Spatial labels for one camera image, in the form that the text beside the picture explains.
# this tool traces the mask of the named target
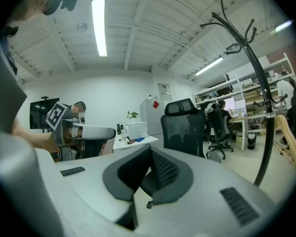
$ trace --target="white wall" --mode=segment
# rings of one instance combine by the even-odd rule
[[[86,124],[116,128],[125,124],[127,112],[139,113],[139,105],[149,95],[158,93],[157,83],[170,84],[172,101],[191,98],[199,86],[175,76],[174,73],[135,72],[124,70],[86,70],[40,78],[22,86],[27,99],[18,113],[25,128],[29,127],[30,103],[42,96],[60,98],[60,102],[72,105],[83,101],[87,110]]]
[[[160,99],[158,83],[165,83],[170,85],[172,92],[172,100],[164,100],[164,107],[171,102],[190,98],[195,104],[194,95],[200,91],[201,86],[197,83],[183,79],[179,75],[166,71],[163,68],[153,66],[151,69],[153,79],[154,95],[157,95]]]

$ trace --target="person's arm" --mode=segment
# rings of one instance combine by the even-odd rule
[[[56,145],[53,134],[51,132],[31,133],[20,125],[19,120],[17,118],[15,118],[12,124],[11,134],[25,139],[34,148],[45,149],[50,153],[60,153],[60,149]]]
[[[283,92],[283,87],[282,87],[282,83],[281,81],[279,81],[277,84],[276,84],[276,87],[277,87],[277,93],[278,93],[278,96],[280,97],[280,102],[282,101],[283,99],[283,96],[284,96],[284,92]]]

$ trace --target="small picture on wall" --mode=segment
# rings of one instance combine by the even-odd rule
[[[158,90],[160,98],[163,100],[172,100],[170,85],[165,83],[158,83]]]

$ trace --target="black coat rack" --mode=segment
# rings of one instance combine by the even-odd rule
[[[256,102],[254,102],[254,104],[256,104],[260,107],[262,107],[263,105],[266,105],[266,118],[267,118],[264,153],[263,153],[262,162],[260,165],[258,175],[257,175],[256,180],[254,182],[255,185],[259,186],[263,180],[263,177],[265,175],[265,172],[266,172],[266,169],[267,169],[270,157],[271,157],[271,152],[272,152],[272,147],[273,147],[273,137],[274,137],[274,118],[275,118],[275,114],[272,110],[272,102],[273,103],[277,103],[277,102],[274,101],[272,98],[272,94],[271,94],[267,79],[264,75],[263,68],[262,68],[258,58],[256,57],[255,53],[253,52],[253,50],[249,46],[249,43],[251,43],[255,38],[256,31],[257,31],[256,27],[253,27],[253,32],[252,32],[251,38],[247,39],[248,31],[251,28],[252,24],[254,23],[254,19],[251,20],[251,22],[245,32],[245,37],[243,37],[237,31],[237,29],[228,21],[226,15],[225,15],[225,12],[224,12],[222,0],[221,0],[221,4],[222,4],[222,13],[223,13],[225,20],[223,20],[221,17],[219,17],[216,13],[212,12],[212,17],[215,18],[216,20],[218,20],[219,23],[207,23],[207,24],[203,24],[200,26],[205,27],[208,25],[219,25],[219,26],[224,27],[236,40],[235,44],[232,44],[231,46],[226,48],[227,52],[225,54],[229,55],[229,54],[239,53],[241,50],[243,50],[246,53],[246,55],[248,56],[250,62],[252,63],[252,66],[253,66],[253,68],[257,74],[257,77],[259,79],[259,83],[262,88],[264,102],[262,104],[257,104]],[[237,51],[229,51],[232,47],[235,47],[235,46],[239,47],[239,49]]]

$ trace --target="fluorescent ceiling light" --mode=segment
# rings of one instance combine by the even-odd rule
[[[97,42],[99,56],[106,57],[108,53],[107,45],[105,43],[105,0],[93,0],[91,5],[95,40]]]
[[[218,58],[216,61],[212,62],[211,64],[207,65],[204,69],[201,69],[199,72],[197,72],[195,75],[198,76],[201,73],[205,72],[206,70],[210,69],[211,67],[215,66],[217,63],[221,62],[223,58]]]
[[[287,22],[285,22],[285,23],[279,25],[278,27],[276,27],[276,28],[275,28],[275,31],[276,31],[276,32],[279,32],[280,30],[283,30],[284,28],[290,26],[292,23],[293,23],[292,20],[287,21]]]

